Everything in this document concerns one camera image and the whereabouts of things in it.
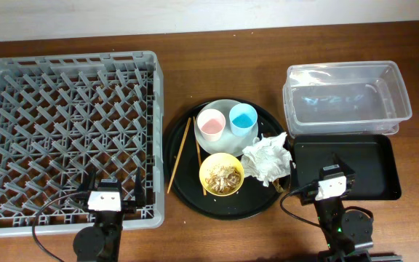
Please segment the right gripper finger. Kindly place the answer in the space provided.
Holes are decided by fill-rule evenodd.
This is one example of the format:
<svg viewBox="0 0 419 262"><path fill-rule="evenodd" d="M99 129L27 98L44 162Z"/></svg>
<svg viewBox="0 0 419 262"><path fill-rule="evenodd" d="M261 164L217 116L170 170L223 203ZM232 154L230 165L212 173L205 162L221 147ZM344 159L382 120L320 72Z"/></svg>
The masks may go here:
<svg viewBox="0 0 419 262"><path fill-rule="evenodd" d="M290 161L290 191L293 191L298 187L298 172L296 164Z"/></svg>
<svg viewBox="0 0 419 262"><path fill-rule="evenodd" d="M346 177L355 176L355 171L349 167L336 153L332 154L332 160L336 165L335 173L342 173Z"/></svg>

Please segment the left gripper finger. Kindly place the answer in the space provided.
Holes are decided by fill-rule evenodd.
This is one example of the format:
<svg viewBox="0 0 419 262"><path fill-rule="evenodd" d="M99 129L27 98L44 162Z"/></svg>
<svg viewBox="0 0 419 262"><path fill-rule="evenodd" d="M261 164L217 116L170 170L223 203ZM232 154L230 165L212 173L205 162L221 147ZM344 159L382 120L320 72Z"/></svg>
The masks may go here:
<svg viewBox="0 0 419 262"><path fill-rule="evenodd" d="M83 182L83 191L93 191L95 189L96 172L91 171L87 174Z"/></svg>
<svg viewBox="0 0 419 262"><path fill-rule="evenodd" d="M134 197L136 206L145 206L145 192L142 186L139 167L135 170Z"/></svg>

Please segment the white paper napkin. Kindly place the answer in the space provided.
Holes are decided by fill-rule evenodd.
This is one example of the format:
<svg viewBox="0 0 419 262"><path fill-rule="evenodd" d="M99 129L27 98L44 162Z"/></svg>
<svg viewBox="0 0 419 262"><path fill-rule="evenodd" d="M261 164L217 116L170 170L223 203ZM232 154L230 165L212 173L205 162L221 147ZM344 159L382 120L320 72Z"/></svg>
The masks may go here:
<svg viewBox="0 0 419 262"><path fill-rule="evenodd" d="M286 139L286 132L267 138L255 138L251 146L242 150L244 176L254 177L268 187L276 179L291 175L292 155L284 147Z"/></svg>

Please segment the food scraps and rice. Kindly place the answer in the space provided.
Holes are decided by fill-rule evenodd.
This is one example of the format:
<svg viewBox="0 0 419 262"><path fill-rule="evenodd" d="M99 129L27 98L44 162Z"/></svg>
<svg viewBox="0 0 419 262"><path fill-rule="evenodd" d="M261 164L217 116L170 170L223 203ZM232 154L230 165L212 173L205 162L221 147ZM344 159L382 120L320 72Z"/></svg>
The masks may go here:
<svg viewBox="0 0 419 262"><path fill-rule="evenodd" d="M240 184L241 180L241 174L232 166L214 167L206 178L210 191L217 194L232 192Z"/></svg>

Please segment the yellow plastic bowl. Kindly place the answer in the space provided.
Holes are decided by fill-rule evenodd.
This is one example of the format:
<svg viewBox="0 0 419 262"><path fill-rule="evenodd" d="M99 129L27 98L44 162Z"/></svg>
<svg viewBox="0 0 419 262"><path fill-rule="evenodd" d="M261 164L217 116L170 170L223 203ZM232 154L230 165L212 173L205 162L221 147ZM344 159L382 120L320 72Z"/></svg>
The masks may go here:
<svg viewBox="0 0 419 262"><path fill-rule="evenodd" d="M206 178L209 176L210 171L217 166L232 166L235 167L242 176L240 184L228 194L217 194L213 191L210 191ZM205 189L206 192L215 195L217 197L226 197L232 194L235 194L241 187L244 182L244 168L242 167L241 162L235 157L227 153L216 153L208 156L201 164L199 168L199 180Z"/></svg>

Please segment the blue plastic cup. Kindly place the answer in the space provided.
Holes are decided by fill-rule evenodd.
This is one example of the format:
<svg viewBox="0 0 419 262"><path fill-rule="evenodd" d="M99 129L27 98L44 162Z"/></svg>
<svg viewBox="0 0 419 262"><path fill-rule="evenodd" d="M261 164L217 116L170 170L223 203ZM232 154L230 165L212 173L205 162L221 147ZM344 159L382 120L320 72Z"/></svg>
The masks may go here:
<svg viewBox="0 0 419 262"><path fill-rule="evenodd" d="M229 111L229 122L232 133L243 137L248 135L258 121L258 113L247 103L238 103Z"/></svg>

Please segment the pink plastic cup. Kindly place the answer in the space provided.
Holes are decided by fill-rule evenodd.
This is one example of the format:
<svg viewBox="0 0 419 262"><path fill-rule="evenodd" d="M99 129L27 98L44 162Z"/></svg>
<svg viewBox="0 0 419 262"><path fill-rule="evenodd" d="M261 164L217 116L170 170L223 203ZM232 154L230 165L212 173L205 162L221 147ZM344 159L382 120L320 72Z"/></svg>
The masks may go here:
<svg viewBox="0 0 419 262"><path fill-rule="evenodd" d="M197 127L203 138L209 142L220 139L226 126L226 118L217 109L205 109L196 119Z"/></svg>

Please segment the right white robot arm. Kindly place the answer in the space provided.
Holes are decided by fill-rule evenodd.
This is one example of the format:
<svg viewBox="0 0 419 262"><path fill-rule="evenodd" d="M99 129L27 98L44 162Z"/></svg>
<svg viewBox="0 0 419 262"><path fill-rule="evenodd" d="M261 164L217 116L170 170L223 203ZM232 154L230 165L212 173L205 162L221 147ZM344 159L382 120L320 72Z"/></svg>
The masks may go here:
<svg viewBox="0 0 419 262"><path fill-rule="evenodd" d="M374 215L362 207L344 207L344 199L351 191L355 171L337 154L332 154L333 164L319 170L319 177L287 195L301 195L303 204L313 204L318 222L313 223L291 212L291 217L322 230L328 249L318 253L316 260L324 262L384 262L402 261L400 255L371 255Z"/></svg>

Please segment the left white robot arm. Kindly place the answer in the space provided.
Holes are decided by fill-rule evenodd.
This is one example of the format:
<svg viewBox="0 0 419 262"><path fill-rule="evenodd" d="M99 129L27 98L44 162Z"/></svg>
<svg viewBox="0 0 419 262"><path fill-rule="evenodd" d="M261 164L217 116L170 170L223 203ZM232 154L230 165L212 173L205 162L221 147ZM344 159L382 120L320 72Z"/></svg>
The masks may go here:
<svg viewBox="0 0 419 262"><path fill-rule="evenodd" d="M145 206L140 171L135 176L133 200L121 195L121 182L115 178L96 181L96 174L90 173L77 189L76 198L82 209L94 215L94 224L80 230L73 241L73 251L78 261L117 261L123 221L126 214L135 214Z"/></svg>

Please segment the grey plastic dishwasher rack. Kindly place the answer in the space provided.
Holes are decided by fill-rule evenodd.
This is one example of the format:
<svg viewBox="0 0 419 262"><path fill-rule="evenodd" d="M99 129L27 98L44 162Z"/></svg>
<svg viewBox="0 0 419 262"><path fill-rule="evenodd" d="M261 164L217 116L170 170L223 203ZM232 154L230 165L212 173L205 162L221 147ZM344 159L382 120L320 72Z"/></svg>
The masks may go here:
<svg viewBox="0 0 419 262"><path fill-rule="evenodd" d="M0 238L68 234L94 215L72 199L91 171L145 206L124 228L164 221L163 73L151 51L0 58Z"/></svg>

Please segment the black rectangular tray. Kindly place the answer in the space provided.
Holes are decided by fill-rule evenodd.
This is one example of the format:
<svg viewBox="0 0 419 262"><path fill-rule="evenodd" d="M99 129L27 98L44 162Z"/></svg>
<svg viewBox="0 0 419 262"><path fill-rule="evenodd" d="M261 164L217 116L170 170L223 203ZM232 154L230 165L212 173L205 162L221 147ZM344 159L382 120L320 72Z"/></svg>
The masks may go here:
<svg viewBox="0 0 419 262"><path fill-rule="evenodd" d="M355 171L346 200L398 200L402 195L391 141L385 135L302 135L292 145L301 182L319 177L336 153Z"/></svg>

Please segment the round black serving tray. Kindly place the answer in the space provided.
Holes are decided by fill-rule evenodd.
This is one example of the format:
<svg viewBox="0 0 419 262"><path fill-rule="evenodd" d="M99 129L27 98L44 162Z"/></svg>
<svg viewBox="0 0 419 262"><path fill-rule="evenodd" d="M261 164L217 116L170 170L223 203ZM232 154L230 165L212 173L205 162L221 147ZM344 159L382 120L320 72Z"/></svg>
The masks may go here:
<svg viewBox="0 0 419 262"><path fill-rule="evenodd" d="M206 101L176 118L166 128L164 140L164 176L170 180L175 159L188 118L196 116L198 111L210 103ZM252 217L267 210L279 198L275 186L268 187L253 177L244 180L242 187L230 196L204 195L199 180L198 158L206 159L210 154L205 150L196 150L196 139L193 130L188 131L183 147L172 191L192 210L209 218L222 221L234 221Z"/></svg>

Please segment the clear plastic storage bin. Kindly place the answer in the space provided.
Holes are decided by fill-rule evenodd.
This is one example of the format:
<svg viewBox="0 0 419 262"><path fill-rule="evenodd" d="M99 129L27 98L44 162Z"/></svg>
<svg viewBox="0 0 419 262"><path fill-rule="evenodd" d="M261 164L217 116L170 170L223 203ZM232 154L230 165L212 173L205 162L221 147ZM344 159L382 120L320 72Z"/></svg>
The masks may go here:
<svg viewBox="0 0 419 262"><path fill-rule="evenodd" d="M283 106L293 138L393 135L412 117L402 74L390 60L291 65Z"/></svg>

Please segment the light grey round plate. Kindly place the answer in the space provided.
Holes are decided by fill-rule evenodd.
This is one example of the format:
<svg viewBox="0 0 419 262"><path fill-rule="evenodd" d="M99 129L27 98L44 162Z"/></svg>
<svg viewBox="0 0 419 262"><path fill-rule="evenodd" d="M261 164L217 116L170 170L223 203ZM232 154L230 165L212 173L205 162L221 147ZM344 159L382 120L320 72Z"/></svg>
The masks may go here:
<svg viewBox="0 0 419 262"><path fill-rule="evenodd" d="M198 111L197 117L207 109L215 109L220 111L226 118L226 126L222 131L222 135L217 141L208 141L204 139L203 133L198 128L198 124L194 125L194 133L200 147L209 154L227 153L233 156L241 156L243 149L251 146L254 139L258 136L258 123L254 123L253 128L245 136L237 136L232 133L229 124L230 110L241 102L230 99L215 100L208 103Z"/></svg>

